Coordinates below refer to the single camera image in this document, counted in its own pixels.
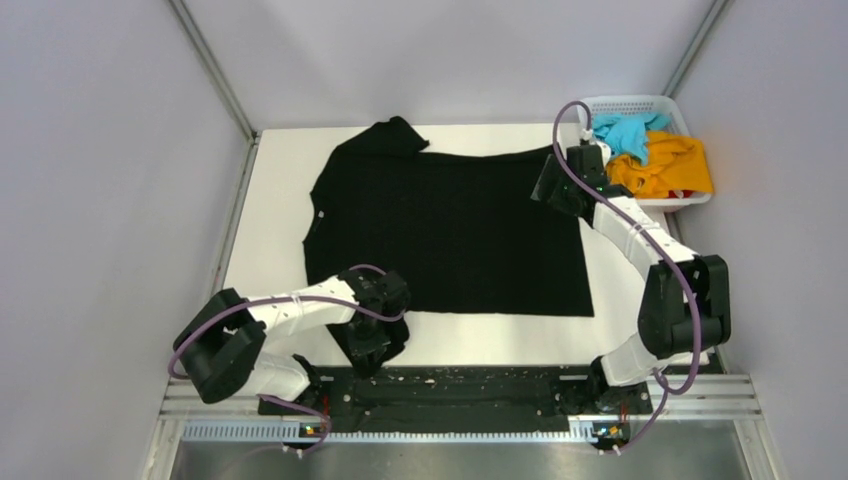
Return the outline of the orange t-shirt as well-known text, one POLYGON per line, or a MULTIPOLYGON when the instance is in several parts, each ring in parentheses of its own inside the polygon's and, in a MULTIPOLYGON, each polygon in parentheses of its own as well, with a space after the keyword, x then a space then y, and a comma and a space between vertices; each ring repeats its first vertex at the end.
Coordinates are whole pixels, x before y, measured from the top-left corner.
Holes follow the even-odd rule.
POLYGON ((677 192, 713 194, 703 143, 663 131, 647 132, 647 163, 630 154, 605 167, 612 184, 625 186, 638 199, 669 199, 677 192))

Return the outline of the white plastic basket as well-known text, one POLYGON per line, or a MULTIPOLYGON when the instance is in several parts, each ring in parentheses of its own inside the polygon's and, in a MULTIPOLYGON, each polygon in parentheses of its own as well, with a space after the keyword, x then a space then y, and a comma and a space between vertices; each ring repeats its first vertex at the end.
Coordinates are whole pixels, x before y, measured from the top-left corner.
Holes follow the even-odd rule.
MULTIPOLYGON (((674 100, 662 95, 608 95, 594 96, 582 99, 595 119, 598 115, 619 114, 638 115, 642 113, 659 113, 669 118, 663 131, 686 135, 690 131, 684 117, 674 100)), ((675 212, 690 205, 699 205, 712 198, 709 193, 693 192, 691 194, 675 193, 668 199, 640 199, 644 209, 654 209, 662 212, 675 212)))

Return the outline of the aluminium frame rail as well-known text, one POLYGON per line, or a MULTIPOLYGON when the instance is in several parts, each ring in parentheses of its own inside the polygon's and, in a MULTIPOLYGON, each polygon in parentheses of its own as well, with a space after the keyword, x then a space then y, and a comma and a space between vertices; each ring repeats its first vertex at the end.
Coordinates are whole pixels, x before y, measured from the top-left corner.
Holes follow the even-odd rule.
MULTIPOLYGON (((161 418, 221 419, 255 417, 259 399, 235 396, 205 404, 185 381, 171 381, 158 416, 161 418)), ((683 395, 671 395, 659 414, 661 421, 744 420, 759 421, 763 410, 747 375, 703 375, 683 395)))

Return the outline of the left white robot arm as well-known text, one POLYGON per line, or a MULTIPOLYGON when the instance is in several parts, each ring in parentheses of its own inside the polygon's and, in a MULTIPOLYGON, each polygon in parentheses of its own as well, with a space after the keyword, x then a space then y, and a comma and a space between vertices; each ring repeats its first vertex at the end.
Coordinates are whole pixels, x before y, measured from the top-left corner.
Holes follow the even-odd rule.
POLYGON ((410 338, 407 282, 395 271, 356 265, 320 283, 268 297, 234 288, 215 293, 172 344, 168 373, 192 383, 201 401, 276 397, 297 413, 319 404, 320 376, 296 337, 331 335, 360 378, 376 374, 410 338))

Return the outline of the light blue t-shirt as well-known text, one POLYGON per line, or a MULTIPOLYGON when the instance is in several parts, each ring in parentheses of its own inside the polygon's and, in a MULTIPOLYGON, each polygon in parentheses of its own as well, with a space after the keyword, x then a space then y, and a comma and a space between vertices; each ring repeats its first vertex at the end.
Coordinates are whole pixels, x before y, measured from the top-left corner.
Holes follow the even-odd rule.
POLYGON ((591 126, 594 136, 607 144, 614 156, 623 154, 635 157, 639 164, 648 164, 648 131, 662 131, 671 122, 671 117, 659 112, 631 115, 594 115, 591 126))

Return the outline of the black t-shirt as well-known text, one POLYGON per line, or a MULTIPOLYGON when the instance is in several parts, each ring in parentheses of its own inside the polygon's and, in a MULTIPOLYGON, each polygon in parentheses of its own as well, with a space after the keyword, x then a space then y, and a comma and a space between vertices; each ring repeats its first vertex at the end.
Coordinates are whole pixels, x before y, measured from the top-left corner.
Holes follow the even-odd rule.
POLYGON ((316 283, 357 264, 411 292, 396 366, 547 364, 599 310, 580 221, 532 199, 552 148, 464 155, 434 149, 404 118, 328 153, 302 242, 316 283))

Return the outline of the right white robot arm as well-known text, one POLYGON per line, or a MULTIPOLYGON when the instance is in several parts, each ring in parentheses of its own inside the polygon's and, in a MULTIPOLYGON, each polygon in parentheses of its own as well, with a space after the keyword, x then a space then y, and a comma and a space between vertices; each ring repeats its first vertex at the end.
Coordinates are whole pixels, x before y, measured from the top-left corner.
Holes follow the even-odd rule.
POLYGON ((614 411, 626 400, 626 387, 661 372, 676 357, 688 354, 697 361, 703 351, 730 339, 726 261, 681 244, 647 215, 625 186, 608 178, 600 146, 555 145, 531 197, 583 219, 644 281, 636 333, 590 366, 586 397, 594 409, 614 411))

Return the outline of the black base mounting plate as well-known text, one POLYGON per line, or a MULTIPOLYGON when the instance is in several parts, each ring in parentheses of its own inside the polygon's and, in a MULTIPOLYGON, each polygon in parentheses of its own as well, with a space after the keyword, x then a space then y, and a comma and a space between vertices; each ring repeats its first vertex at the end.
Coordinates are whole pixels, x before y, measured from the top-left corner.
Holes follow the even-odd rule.
POLYGON ((597 397, 586 366, 320 367, 297 404, 334 433, 564 432, 581 415, 649 414, 646 384, 597 397))

